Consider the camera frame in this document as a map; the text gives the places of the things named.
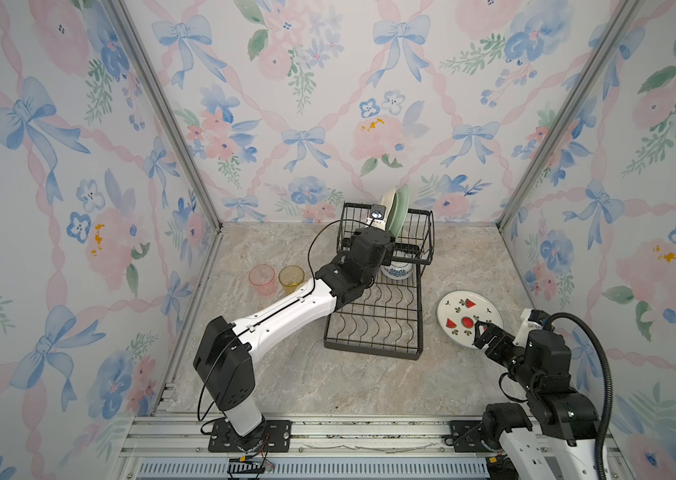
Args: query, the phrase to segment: green plate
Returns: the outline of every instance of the green plate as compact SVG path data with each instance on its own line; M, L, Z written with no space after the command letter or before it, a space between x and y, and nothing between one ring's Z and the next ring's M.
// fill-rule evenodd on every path
M401 227L407 218L407 209L410 206L410 187L405 185L396 190L394 204L391 205L389 219L386 222L386 231L394 238L401 234Z

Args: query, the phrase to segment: vent grille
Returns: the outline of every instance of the vent grille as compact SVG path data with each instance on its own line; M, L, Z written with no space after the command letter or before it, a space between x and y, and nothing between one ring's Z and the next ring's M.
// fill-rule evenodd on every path
M274 470L261 478L488 478L484 458L271 458ZM227 458L145 458L136 478L179 480L228 478ZM235 478L248 468L232 464Z

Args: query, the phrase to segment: yellow plastic cup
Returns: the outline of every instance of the yellow plastic cup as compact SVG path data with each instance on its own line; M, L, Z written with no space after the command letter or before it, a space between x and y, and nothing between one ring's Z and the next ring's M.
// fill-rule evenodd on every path
M303 269L297 265L288 265L279 272L279 283L287 295L296 291L304 279Z

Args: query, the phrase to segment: cup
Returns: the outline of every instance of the cup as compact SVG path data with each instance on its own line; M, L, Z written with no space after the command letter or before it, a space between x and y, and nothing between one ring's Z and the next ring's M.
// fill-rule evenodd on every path
M394 255L413 258L413 255L408 252L395 251ZM415 270L415 265L405 262L391 262L389 266L381 265L381 272L391 280L407 280L413 270Z
M276 272L271 265L260 264L253 267L247 278L261 296L272 296L276 293Z
M288 265L279 272L279 283L287 295L296 291L304 279L303 269L297 265Z

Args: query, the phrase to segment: marble countertop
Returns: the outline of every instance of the marble countertop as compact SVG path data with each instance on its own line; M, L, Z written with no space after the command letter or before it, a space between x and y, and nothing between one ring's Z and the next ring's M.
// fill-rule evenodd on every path
M317 239L315 269L335 254L337 226ZM207 323L218 315L231 321L260 310L261 300L247 274L256 264L279 273L300 265L309 275L306 251L321 226L256 224L224 227L209 290L199 308L180 360L168 411L196 412L202 382L191 362ZM439 327L439 300L453 290L471 290L492 301L505 328L516 331L519 315L530 308L522 279L497 228L437 224L433 262L421 278L424 351L418 360L401 360L326 349L326 319L316 320L270 350L255 366L255 397L264 413L361 413L388 415L480 415L488 403L504 402L497 386L504 371L483 352L450 341ZM280 291L275 299L283 296ZM524 398L513 382L512 396Z

